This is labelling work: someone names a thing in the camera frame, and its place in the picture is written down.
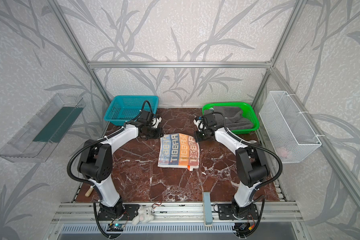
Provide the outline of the printed rabbit towel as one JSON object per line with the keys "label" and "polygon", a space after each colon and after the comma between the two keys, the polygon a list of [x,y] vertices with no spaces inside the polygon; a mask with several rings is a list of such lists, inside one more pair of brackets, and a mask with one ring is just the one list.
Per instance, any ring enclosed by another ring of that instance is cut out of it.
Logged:
{"label": "printed rabbit towel", "polygon": [[158,160],[160,168],[199,168],[200,146],[195,138],[185,134],[169,134],[161,138]]}

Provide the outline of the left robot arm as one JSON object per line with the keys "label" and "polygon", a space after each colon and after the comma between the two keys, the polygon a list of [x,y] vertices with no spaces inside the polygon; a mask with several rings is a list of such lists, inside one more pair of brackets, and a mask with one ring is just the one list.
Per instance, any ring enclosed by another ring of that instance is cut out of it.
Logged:
{"label": "left robot arm", "polygon": [[88,140],[69,160],[68,176],[80,183],[94,188],[99,197],[99,205],[104,211],[115,215],[124,212],[122,197],[117,192],[111,174],[113,172],[113,154],[129,141],[138,137],[146,140],[164,136],[159,127],[161,118],[153,112],[151,103],[145,100],[139,113],[114,133],[99,140]]}

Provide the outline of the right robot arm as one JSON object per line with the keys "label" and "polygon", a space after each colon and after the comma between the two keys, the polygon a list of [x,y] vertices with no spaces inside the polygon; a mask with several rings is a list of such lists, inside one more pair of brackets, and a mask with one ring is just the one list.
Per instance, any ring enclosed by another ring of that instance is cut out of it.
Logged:
{"label": "right robot arm", "polygon": [[[280,157],[257,142],[249,142],[234,134],[226,125],[226,118],[221,112],[212,112],[195,117],[194,124],[196,142],[215,139],[228,148],[236,157],[237,174],[240,185],[234,195],[232,208],[235,215],[246,211],[255,202],[254,195],[262,187],[276,181],[283,172]],[[267,179],[271,170],[266,154],[272,156],[278,163],[277,173]]]}

